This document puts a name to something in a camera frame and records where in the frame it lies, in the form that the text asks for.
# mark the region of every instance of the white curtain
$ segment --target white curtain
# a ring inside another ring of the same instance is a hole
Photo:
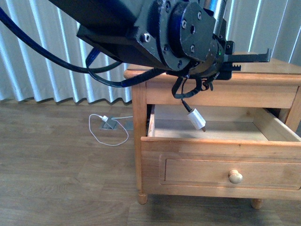
[[[74,65],[85,65],[91,47],[76,37],[78,24],[48,0],[0,0],[0,7],[44,48]],[[264,53],[271,48],[272,57],[301,65],[300,12],[300,0],[228,0],[227,39],[235,41],[236,51]],[[0,100],[131,100],[130,89],[107,87],[89,75],[70,72],[45,60],[2,23],[0,32]],[[93,66],[113,62],[102,55]],[[121,81],[125,69],[126,65],[121,65],[101,76]]]
[[[51,53],[78,66],[85,65],[92,49],[76,37],[78,24],[48,0],[0,0],[0,7],[31,38]],[[112,88],[93,80],[89,75],[74,73],[46,60],[14,36],[0,23],[0,100],[14,98],[36,101],[53,98],[56,102],[73,98],[75,102],[106,99],[113,102],[131,100],[130,88]],[[102,67],[115,61],[99,56],[92,67]],[[126,64],[101,76],[124,79]]]

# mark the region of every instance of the wooden furniture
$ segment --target wooden furniture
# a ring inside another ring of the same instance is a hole
[[[125,77],[145,70],[132,65]],[[185,121],[175,80],[163,74],[132,88],[140,204],[147,194],[252,198],[255,209],[265,198],[301,200],[301,67],[242,64],[231,80],[187,99],[207,121],[205,133]],[[264,108],[279,109],[279,119]]]

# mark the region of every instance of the white charging cable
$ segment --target white charging cable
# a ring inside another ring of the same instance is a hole
[[[89,130],[90,130],[90,133],[94,136],[94,138],[95,138],[100,144],[107,145],[107,146],[119,146],[119,145],[122,145],[122,144],[124,144],[125,142],[127,142],[128,137],[129,137],[128,132],[127,132],[126,128],[124,128],[124,126],[121,125],[121,123],[120,123],[117,119],[127,119],[127,118],[132,118],[132,116],[121,117],[121,118],[111,118],[113,121],[118,122],[118,124],[124,129],[124,131],[125,131],[126,134],[127,134],[127,138],[126,138],[124,141],[122,141],[121,143],[117,144],[117,145],[106,144],[106,143],[101,142],[101,141],[99,141],[99,140],[97,139],[97,137],[94,135],[94,133],[93,133],[92,130],[91,130],[91,123],[90,123],[90,121],[91,121],[91,116],[98,116],[98,117],[99,117],[102,121],[104,121],[104,122],[106,122],[109,118],[108,118],[107,116],[105,116],[105,115],[104,115],[104,116],[100,116],[100,115],[98,115],[98,114],[91,114],[91,115],[89,116]]]

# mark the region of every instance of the wooden knob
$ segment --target wooden knob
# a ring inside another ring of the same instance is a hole
[[[237,170],[231,170],[228,177],[229,181],[233,184],[239,184],[243,181],[243,175],[241,175]]]

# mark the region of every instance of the drawer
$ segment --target drawer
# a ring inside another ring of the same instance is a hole
[[[301,138],[279,119],[262,108],[198,110],[206,132],[194,129],[182,106],[153,107],[141,138],[143,192],[252,197],[254,190],[300,190]]]

